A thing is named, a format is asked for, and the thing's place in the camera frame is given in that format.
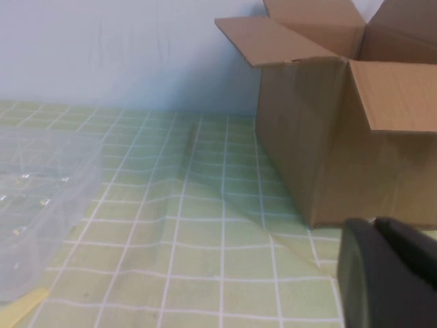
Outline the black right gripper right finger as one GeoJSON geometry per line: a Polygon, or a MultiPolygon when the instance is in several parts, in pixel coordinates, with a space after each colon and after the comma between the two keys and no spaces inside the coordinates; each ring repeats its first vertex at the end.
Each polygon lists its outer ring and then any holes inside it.
{"type": "Polygon", "coordinates": [[[376,218],[375,227],[415,275],[436,281],[436,240],[394,218],[376,218]]]}

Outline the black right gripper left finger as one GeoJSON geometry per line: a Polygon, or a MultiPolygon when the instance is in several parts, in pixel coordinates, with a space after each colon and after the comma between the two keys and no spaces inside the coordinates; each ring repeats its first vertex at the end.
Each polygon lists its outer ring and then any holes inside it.
{"type": "Polygon", "coordinates": [[[373,222],[344,223],[337,280],[346,327],[435,327],[436,281],[415,275],[373,222]]]}

